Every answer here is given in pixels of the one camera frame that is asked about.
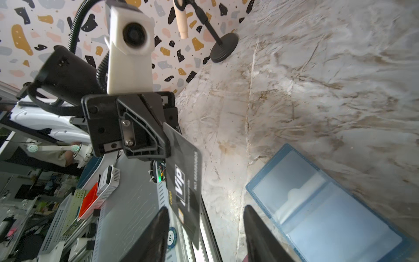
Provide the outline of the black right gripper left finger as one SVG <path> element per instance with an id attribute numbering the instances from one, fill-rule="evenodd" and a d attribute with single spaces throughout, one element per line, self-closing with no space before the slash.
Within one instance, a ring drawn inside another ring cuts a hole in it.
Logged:
<path id="1" fill-rule="evenodd" d="M 163 206 L 120 262 L 164 262 L 169 223 L 169 210 Z"/>

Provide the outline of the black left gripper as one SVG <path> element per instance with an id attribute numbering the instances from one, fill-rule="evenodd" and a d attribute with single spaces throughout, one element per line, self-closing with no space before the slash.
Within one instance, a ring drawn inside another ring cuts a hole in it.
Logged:
<path id="1" fill-rule="evenodd" d="M 118 150 L 139 160 L 170 156 L 163 125 L 179 126 L 174 93 L 89 95 L 82 108 L 95 156 Z"/>

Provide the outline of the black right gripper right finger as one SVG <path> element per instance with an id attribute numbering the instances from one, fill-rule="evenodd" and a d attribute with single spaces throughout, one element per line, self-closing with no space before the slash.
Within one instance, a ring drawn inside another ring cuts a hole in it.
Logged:
<path id="1" fill-rule="evenodd" d="M 294 261 L 250 205 L 244 208 L 243 222 L 248 262 Z"/>

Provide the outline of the black VIP card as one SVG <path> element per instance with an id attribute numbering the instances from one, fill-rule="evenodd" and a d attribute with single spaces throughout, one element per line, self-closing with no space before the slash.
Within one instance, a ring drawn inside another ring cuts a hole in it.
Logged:
<path id="1" fill-rule="evenodd" d="M 202 155 L 170 125 L 165 123 L 163 128 L 170 143 L 170 156 L 166 159 L 169 204 L 193 245 L 200 248 Z"/>

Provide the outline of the blue card holder wallet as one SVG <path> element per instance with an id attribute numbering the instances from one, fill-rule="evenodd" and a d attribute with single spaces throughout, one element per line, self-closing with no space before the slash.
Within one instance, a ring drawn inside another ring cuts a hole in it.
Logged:
<path id="1" fill-rule="evenodd" d="M 304 262 L 403 262 L 415 248 L 289 144 L 246 189 Z"/>

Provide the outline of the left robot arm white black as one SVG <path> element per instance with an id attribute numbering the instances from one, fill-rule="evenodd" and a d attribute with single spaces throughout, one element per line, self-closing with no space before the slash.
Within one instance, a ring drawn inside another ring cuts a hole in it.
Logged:
<path id="1" fill-rule="evenodd" d="M 107 94 L 96 81 L 97 69 L 67 48 L 57 45 L 36 78 L 27 86 L 35 109 L 51 120 L 35 120 L 35 129 L 52 136 L 69 125 L 76 137 L 65 135 L 53 143 L 90 144 L 102 157 L 118 150 L 128 158 L 163 160 L 171 155 L 165 126 L 176 127 L 177 108 L 172 92 Z"/>

